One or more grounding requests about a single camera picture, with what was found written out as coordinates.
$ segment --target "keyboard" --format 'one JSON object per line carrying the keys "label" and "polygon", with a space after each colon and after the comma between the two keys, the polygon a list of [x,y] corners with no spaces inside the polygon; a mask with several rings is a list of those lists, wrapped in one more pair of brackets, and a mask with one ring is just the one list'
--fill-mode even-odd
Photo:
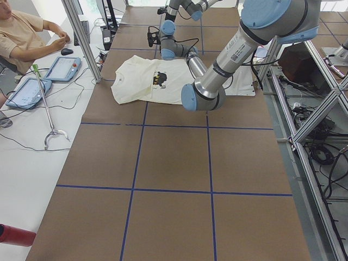
{"label": "keyboard", "polygon": [[[83,31],[85,32],[85,35],[86,35],[86,37],[87,37],[87,41],[88,41],[88,43],[90,44],[91,40],[90,40],[90,35],[89,35],[89,22],[86,21],[86,20],[80,21],[80,22],[81,22]],[[75,45],[75,46],[80,45],[80,44],[78,43],[78,39],[77,39],[77,36],[76,36],[75,32],[74,32],[74,45]]]}

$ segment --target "white table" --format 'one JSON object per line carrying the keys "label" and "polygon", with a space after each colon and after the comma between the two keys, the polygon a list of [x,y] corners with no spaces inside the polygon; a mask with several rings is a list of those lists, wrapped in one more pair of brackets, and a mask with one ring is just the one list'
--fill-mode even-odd
{"label": "white table", "polygon": [[[90,20],[90,29],[94,26],[94,20]],[[69,56],[80,57],[82,60],[81,67],[72,80],[74,81],[88,65],[85,58],[83,58],[81,48],[73,45],[73,33],[68,19],[63,23],[62,28],[71,37],[71,42],[66,47],[73,49],[74,53]],[[97,57],[100,52],[98,48],[103,49],[102,34],[98,27],[93,29],[90,38],[92,52],[94,57]],[[60,56],[60,52],[38,59],[35,63],[38,64],[39,68],[47,68],[58,56]],[[25,76],[20,84],[28,77],[35,76],[34,74]],[[83,88],[75,83],[68,87],[69,83],[53,83],[49,91],[47,103],[50,107],[60,105],[69,108],[73,107],[82,91],[73,109],[50,109],[56,129],[66,131],[70,141],[67,141],[63,135],[56,135],[49,139],[49,150],[70,148],[75,138],[81,117],[85,112],[95,85],[90,70],[86,70],[77,80],[77,83],[84,87],[83,91]],[[21,112],[20,110],[6,109],[9,108],[4,105],[2,110],[6,116],[13,116]],[[0,134],[27,147],[37,150],[44,149],[44,139],[51,131],[44,108],[35,108],[11,119],[13,125],[7,129],[0,129]],[[69,151],[35,152],[0,136],[0,223],[29,231],[38,231],[68,153]],[[24,261],[29,250],[30,247],[0,244],[0,259],[3,261]]]}

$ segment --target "red cup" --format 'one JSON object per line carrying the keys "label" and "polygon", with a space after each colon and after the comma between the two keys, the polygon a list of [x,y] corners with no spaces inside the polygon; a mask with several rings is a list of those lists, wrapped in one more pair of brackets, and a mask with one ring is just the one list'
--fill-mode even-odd
{"label": "red cup", "polygon": [[16,246],[31,246],[36,233],[0,224],[0,243]]}

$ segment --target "blue tablet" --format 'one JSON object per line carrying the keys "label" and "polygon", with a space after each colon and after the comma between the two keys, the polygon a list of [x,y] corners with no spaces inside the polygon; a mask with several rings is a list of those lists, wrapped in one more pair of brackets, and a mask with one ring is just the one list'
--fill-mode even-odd
{"label": "blue tablet", "polygon": [[[43,79],[41,82],[46,94],[52,86],[52,81]],[[9,97],[5,104],[9,107],[30,109],[35,107],[41,99],[38,80],[36,80],[36,78],[28,78],[20,85],[15,93]]]}
{"label": "blue tablet", "polygon": [[69,82],[81,66],[79,57],[57,57],[44,79],[53,82]]}

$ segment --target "black mouse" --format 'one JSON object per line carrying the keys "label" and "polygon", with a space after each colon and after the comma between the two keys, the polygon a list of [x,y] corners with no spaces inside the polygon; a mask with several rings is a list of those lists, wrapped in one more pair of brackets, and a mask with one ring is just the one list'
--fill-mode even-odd
{"label": "black mouse", "polygon": [[69,49],[69,48],[63,48],[60,53],[61,55],[68,55],[68,54],[71,54],[73,53],[74,51],[72,49]]}

